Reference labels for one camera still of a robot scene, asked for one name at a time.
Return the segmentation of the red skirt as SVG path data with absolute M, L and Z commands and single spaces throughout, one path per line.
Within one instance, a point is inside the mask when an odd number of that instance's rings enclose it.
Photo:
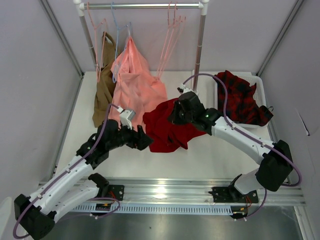
M 146 134 L 153 139 L 149 146 L 152 153 L 172 153 L 178 148 L 188 149 L 188 142 L 206 133 L 192 124 L 176 125 L 168 121 L 174 109 L 175 98 L 160 103 L 151 112 L 143 115 Z

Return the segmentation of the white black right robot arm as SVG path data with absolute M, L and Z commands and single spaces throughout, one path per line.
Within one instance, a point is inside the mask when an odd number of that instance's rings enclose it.
M 233 202 L 239 202 L 248 193 L 262 188 L 276 192 L 293 170 L 291 151 L 286 142 L 259 139 L 231 122 L 221 111 L 205 108 L 192 91 L 174 100 L 168 121 L 174 125 L 191 124 L 201 132 L 220 138 L 259 165 L 256 170 L 238 175 L 227 187 L 228 197 Z

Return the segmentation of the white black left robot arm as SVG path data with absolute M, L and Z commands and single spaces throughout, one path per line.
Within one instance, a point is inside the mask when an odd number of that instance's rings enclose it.
M 109 181 L 95 173 L 110 151 L 127 146 L 142 151 L 153 143 L 142 126 L 131 129 L 113 119 L 104 121 L 76 151 L 70 163 L 34 193 L 14 200 L 16 224 L 35 240 L 45 237 L 68 212 L 90 200 L 120 203 Z

